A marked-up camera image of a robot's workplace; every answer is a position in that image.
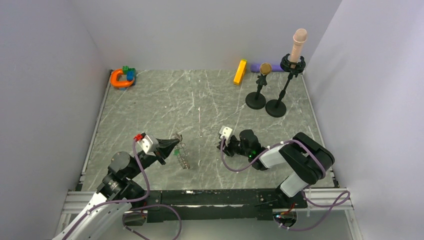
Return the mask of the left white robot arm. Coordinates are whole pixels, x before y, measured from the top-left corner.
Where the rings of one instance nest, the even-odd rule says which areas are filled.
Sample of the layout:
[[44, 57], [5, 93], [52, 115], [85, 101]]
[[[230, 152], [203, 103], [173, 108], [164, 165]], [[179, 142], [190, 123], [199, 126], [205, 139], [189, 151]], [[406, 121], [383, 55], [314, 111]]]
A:
[[119, 151], [112, 157], [96, 192], [76, 218], [55, 236], [56, 240], [96, 240], [117, 219], [139, 215], [146, 218], [144, 210], [161, 208], [161, 197], [151, 195], [145, 169], [158, 161], [162, 165], [179, 138], [157, 139], [138, 134], [133, 139], [133, 155]]

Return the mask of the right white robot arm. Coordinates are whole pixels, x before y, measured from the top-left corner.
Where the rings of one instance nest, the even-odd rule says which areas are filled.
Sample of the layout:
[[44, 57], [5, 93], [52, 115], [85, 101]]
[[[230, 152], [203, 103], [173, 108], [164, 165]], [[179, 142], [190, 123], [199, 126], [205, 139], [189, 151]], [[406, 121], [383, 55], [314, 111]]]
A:
[[223, 126], [218, 134], [221, 160], [232, 172], [236, 172], [236, 169], [229, 167], [225, 157], [235, 155], [247, 157], [248, 167], [259, 171], [280, 164], [291, 167], [292, 173], [275, 189], [276, 203], [282, 208], [293, 204], [304, 188], [324, 179], [327, 170], [335, 163], [330, 151], [303, 132], [273, 146], [261, 145], [251, 129], [243, 130], [239, 137], [235, 137], [232, 128]]

